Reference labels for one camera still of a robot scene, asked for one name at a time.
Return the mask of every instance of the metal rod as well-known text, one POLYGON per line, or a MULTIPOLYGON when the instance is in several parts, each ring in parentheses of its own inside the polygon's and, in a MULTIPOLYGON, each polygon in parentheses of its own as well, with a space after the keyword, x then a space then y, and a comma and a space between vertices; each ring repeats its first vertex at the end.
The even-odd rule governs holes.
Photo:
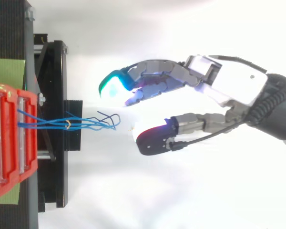
POLYGON ((43 45, 42 44, 35 44, 34 45, 34 54, 40 54, 42 51, 43 45))
POLYGON ((50 154, 48 150, 38 150, 38 160, 50 160, 50 154))

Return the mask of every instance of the wire bundle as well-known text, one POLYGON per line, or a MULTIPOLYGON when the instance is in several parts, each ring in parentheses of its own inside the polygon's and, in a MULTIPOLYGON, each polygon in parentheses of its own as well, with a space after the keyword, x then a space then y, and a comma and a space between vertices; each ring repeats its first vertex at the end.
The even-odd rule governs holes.
POLYGON ((26 113, 22 110, 17 110, 19 113, 26 115, 27 117, 30 117, 34 120, 36 120, 36 123, 21 123, 18 122, 18 127, 27 128, 27 129, 57 129, 57 130, 66 130, 66 131, 75 131, 80 129, 91 129, 95 131, 99 131, 102 129, 112 129, 116 130, 116 126, 118 126, 121 123, 121 118, 118 114, 113 114, 111 116, 106 115, 102 112, 99 112, 100 114, 106 116, 104 119, 100 120, 96 117, 91 118, 79 118, 74 115, 72 115, 69 112, 66 112, 71 117, 69 118, 61 118, 61 119, 54 119, 46 121, 41 118, 37 118, 35 116, 32 116, 29 113, 26 113), (119 118, 119 122, 117 124, 114 123, 112 117, 117 116, 119 118), (106 119, 110 119, 112 125, 110 125, 108 122, 106 122, 106 119), (71 123, 70 121, 81 121, 82 123, 71 123))

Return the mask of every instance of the transparent plastic panel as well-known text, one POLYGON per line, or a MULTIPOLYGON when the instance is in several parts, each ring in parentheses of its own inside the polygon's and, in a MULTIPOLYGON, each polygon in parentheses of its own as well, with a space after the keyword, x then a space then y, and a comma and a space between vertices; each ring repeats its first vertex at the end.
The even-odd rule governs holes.
MULTIPOLYGON (((18 109, 25 111, 25 100, 24 98, 18 98, 18 109)), ((18 122, 24 123, 24 114, 18 112, 18 122)), ((18 154, 19 154, 19 173, 24 173, 26 161, 25 161, 25 129, 18 127, 18 154)))

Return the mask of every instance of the robotic hand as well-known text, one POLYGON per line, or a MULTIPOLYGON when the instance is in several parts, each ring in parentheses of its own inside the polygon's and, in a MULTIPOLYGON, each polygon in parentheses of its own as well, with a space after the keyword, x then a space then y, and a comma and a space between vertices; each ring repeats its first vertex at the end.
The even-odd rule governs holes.
POLYGON ((286 78, 266 74, 251 62, 228 56, 190 56, 186 62, 147 60, 113 71, 100 84, 102 98, 119 98, 125 106, 153 98, 185 85, 231 109, 222 114, 184 114, 138 135, 144 155, 182 149, 241 124, 248 124, 286 143, 286 78), (177 135, 196 130, 211 133, 190 142, 177 135))

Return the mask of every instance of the coiled cable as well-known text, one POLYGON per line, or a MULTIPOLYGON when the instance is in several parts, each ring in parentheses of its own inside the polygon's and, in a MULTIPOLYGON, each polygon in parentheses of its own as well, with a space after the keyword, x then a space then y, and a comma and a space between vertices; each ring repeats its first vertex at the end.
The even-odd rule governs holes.
POLYGON ((286 77, 273 73, 267 74, 267 76, 267 83, 277 86, 279 90, 262 101, 257 100, 253 105, 245 119, 251 126, 259 124, 278 105, 286 101, 286 77))

